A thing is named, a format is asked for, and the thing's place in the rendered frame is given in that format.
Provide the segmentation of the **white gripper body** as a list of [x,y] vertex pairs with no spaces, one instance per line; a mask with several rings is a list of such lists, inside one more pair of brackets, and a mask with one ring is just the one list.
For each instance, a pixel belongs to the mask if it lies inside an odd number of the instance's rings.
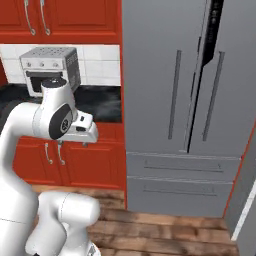
[[96,143],[98,141],[98,129],[96,124],[92,123],[88,131],[69,130],[60,138],[60,140],[82,143]]

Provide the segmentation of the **silver toaster oven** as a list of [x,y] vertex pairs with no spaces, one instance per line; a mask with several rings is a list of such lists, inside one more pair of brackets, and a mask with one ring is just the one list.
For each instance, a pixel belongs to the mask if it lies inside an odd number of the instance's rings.
[[81,84],[75,47],[35,47],[20,56],[20,63],[32,97],[42,96],[42,81],[51,77],[64,78],[72,91]]

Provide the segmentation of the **red base cupboard door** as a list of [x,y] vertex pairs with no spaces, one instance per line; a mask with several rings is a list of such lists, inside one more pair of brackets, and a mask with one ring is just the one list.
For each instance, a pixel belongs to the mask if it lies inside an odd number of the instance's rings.
[[97,143],[84,147],[65,142],[63,183],[72,187],[124,190],[126,187],[125,149],[122,143]]
[[[44,145],[49,144],[49,164]],[[13,169],[19,177],[30,184],[60,185],[62,183],[54,143],[49,140],[21,137],[16,147]]]

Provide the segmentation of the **grey steel fridge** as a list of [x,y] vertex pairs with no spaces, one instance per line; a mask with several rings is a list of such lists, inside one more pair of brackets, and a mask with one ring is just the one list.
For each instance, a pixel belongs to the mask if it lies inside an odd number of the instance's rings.
[[[256,121],[256,0],[122,0],[122,25],[128,208],[221,216]],[[225,58],[204,142],[219,51]],[[223,171],[145,167],[156,159],[215,161]],[[144,186],[205,187],[216,196],[144,192]]]

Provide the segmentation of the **red wall cupboard door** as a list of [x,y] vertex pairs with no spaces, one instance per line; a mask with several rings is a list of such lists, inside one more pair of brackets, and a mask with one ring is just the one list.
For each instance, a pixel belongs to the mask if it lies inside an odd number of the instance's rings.
[[[34,22],[34,2],[29,0],[29,18],[32,27],[36,30]],[[31,35],[24,11],[24,0],[0,0],[0,35]]]
[[118,0],[45,0],[50,35],[114,35]]

